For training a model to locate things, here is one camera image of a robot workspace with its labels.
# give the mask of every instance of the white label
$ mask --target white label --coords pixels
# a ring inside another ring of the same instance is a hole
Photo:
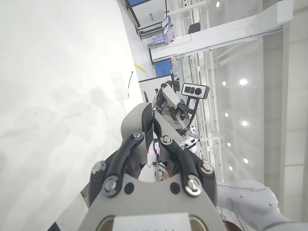
[[[154,21],[152,13],[149,14],[150,20]]]
[[[112,231],[191,231],[187,212],[116,217]]]

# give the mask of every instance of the glass railing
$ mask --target glass railing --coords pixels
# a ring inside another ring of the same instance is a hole
[[[193,83],[198,85],[208,85],[207,80],[200,73],[200,66],[195,55],[186,56],[181,58],[180,66],[182,69],[181,75],[183,76],[183,83]],[[190,108],[193,109],[196,100],[192,99]],[[214,166],[217,180],[222,181],[222,168],[221,157],[219,154],[220,143],[223,142],[220,134],[216,131],[213,123],[211,122],[211,97],[201,99],[197,108],[196,115],[193,119],[192,126],[196,127],[196,133],[200,136],[201,154],[200,158],[209,160]]]

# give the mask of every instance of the humanoid robot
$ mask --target humanoid robot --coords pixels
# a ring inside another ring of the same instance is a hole
[[[212,164],[189,149],[198,142],[191,139],[191,123],[209,87],[184,84],[181,93],[188,96],[186,103],[166,82],[153,105],[141,103],[124,118],[120,148],[92,168],[90,207],[79,231],[225,231],[217,206],[256,230],[308,230],[308,224],[280,213],[274,193],[263,184],[216,181]],[[192,110],[191,99],[196,99]],[[147,183],[138,177],[147,164],[153,131],[170,178]]]

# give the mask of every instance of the metal screw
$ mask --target metal screw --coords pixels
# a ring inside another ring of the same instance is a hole
[[[169,138],[168,136],[165,136],[163,142],[164,143],[171,142],[171,138]]]
[[[193,192],[196,192],[198,190],[197,186],[199,184],[195,179],[189,179],[187,185]]]
[[[104,171],[106,169],[106,163],[104,161],[99,161],[92,167],[92,174],[96,174],[99,171]]]
[[[116,181],[113,181],[113,180],[108,180],[107,182],[106,182],[106,185],[105,185],[105,189],[107,190],[107,191],[111,191],[111,190],[113,190],[114,188],[116,187]]]
[[[180,147],[183,146],[183,144],[182,144],[182,142],[181,142],[180,140],[178,140],[177,144],[178,144]]]
[[[207,175],[210,175],[214,172],[213,165],[208,162],[207,160],[203,161],[202,167],[200,168],[201,171]]]
[[[140,138],[141,137],[141,133],[139,131],[136,131],[134,133],[134,138]]]
[[[194,175],[188,175],[188,182],[187,186],[185,186],[185,190],[191,195],[191,196],[199,196],[202,191],[201,182],[200,180],[194,176]]]

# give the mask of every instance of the ceiling light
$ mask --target ceiling light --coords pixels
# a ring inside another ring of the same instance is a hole
[[[247,84],[247,80],[246,80],[246,79],[241,79],[241,80],[240,80],[240,84],[241,84],[241,85]]]

